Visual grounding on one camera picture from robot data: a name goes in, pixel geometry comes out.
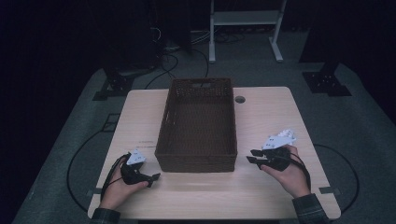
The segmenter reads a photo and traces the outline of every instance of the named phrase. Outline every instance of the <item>human hand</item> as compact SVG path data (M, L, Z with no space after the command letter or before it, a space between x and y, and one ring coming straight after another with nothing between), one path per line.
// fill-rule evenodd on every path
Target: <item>human hand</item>
M297 147L285 145L290 153L298 156ZM300 162L299 158L296 158L291 154L291 158ZM289 193L293 198L303 197L311 193L307 184L304 172L294 164L290 164L288 168L280 172L269 166L262 165L260 167L265 173L273 176L283 187L283 189Z
M145 188L149 182L143 181L133 185L127 185L124 183L121 177L120 165L125 162L125 158L120 160L117 164L117 168L111 177L110 184L107 189L103 200L99 204L100 208L115 210L122 205L128 197L137 192L140 189Z

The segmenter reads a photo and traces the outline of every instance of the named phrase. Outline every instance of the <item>metal stand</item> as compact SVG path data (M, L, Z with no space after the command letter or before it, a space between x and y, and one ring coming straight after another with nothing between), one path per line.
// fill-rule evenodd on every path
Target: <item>metal stand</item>
M255 25L255 24L273 24L276 26L274 36L269 37L271 48L276 57L276 61L283 62L283 57L277 46L277 38L280 31L280 25L283 20L286 3L282 1L280 10L268 11L225 11L215 12L215 1L212 0L210 6L210 40L209 40L209 61L216 61L215 53L215 26L216 25Z
M327 93L329 96L351 96L346 86L334 75L338 63L325 63L319 72L304 72L303 76L312 93Z
M107 80L100 91L93 96L93 101L105 101L107 97L126 96L134 84L134 78L126 78L115 69L104 68Z

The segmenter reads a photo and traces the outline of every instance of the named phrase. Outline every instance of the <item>table top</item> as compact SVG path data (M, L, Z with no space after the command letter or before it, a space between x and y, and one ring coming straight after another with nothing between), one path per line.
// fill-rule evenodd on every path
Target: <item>table top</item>
M166 173L154 156L168 90L130 91L120 115L97 188L101 188L117 158L137 148L146 158L140 169L145 175L161 173L150 189L132 195L118 210L132 219L282 219L296 218L292 197L271 176L250 164L250 150L261 148L270 134L292 129L293 143L311 174L316 193L329 218L338 218L340 208L332 193L319 188L330 184L318 159L304 122L286 87L234 88L233 95L246 101L235 103L238 156L230 173ZM91 217L100 203L94 194Z

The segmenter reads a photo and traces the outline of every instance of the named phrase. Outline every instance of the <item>white shelf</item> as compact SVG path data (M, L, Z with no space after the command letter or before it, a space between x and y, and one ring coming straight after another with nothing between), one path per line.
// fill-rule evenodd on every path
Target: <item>white shelf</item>
M276 24L278 10L224 11L214 13L214 25Z

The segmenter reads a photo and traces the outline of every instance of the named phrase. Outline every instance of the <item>sleeve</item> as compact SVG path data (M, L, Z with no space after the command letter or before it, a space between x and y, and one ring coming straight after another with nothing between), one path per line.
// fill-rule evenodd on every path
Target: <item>sleeve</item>
M326 216L326 213L317 198L317 195L308 194L304 197L293 199L292 202L300 223L330 223L329 218Z
M119 220L119 212L105 208L96 208L90 224L117 224Z

